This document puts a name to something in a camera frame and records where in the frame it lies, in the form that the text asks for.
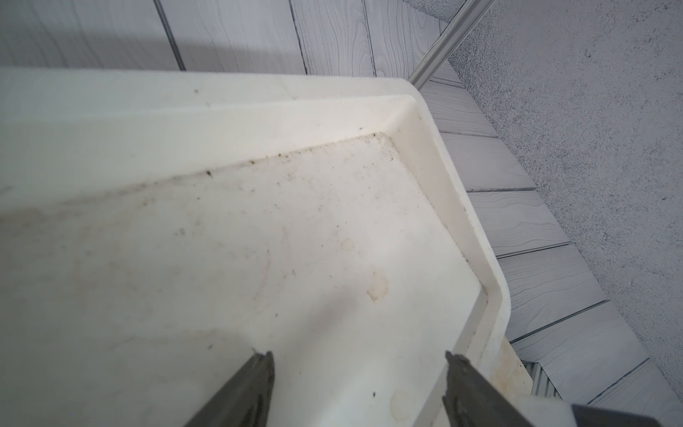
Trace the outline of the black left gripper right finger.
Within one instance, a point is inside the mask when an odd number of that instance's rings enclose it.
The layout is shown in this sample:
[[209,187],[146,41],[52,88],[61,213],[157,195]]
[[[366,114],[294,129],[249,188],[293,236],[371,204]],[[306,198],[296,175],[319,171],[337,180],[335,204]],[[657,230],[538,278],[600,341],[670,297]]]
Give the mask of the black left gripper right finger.
[[442,398],[451,426],[520,426],[520,414],[462,354],[446,352]]

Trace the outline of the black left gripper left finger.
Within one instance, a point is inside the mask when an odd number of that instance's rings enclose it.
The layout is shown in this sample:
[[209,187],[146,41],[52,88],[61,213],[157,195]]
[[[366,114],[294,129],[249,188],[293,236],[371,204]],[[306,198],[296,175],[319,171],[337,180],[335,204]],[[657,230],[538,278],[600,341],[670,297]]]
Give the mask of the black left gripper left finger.
[[274,385],[272,352],[256,352],[186,426],[266,426]]

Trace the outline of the white drawer cabinet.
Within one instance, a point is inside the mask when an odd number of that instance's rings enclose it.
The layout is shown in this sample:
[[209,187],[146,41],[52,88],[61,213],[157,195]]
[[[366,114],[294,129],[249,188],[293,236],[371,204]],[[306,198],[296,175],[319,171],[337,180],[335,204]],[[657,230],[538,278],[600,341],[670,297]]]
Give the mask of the white drawer cabinet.
[[181,426],[271,353],[270,426],[446,425],[531,380],[407,81],[1,71],[1,423]]

